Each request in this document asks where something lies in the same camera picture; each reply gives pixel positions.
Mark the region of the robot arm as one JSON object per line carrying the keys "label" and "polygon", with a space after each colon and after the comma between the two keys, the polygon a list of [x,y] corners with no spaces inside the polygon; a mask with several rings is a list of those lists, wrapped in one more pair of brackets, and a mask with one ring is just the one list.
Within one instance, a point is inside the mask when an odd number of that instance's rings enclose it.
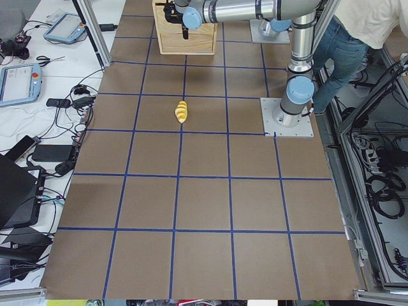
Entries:
{"label": "robot arm", "polygon": [[288,79],[285,93],[272,110],[276,124],[292,128],[306,115],[312,100],[312,51],[319,1],[165,1],[165,21],[181,26],[184,39],[205,24],[249,21],[252,40],[278,46],[288,34]]}
{"label": "robot arm", "polygon": [[287,31],[291,26],[291,20],[277,20],[264,18],[259,25],[259,32],[262,36],[273,38],[280,33]]}

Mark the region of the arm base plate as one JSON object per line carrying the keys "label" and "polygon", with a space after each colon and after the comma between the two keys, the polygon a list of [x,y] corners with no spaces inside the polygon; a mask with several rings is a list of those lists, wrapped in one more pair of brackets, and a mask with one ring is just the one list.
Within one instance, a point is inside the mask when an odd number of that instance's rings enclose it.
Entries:
{"label": "arm base plate", "polygon": [[291,27],[291,20],[271,21],[251,20],[251,39],[253,43],[269,44],[290,44],[288,29]]}
{"label": "arm base plate", "polygon": [[285,138],[314,136],[310,113],[306,106],[300,114],[290,115],[281,109],[281,98],[261,98],[260,104],[265,136]]}

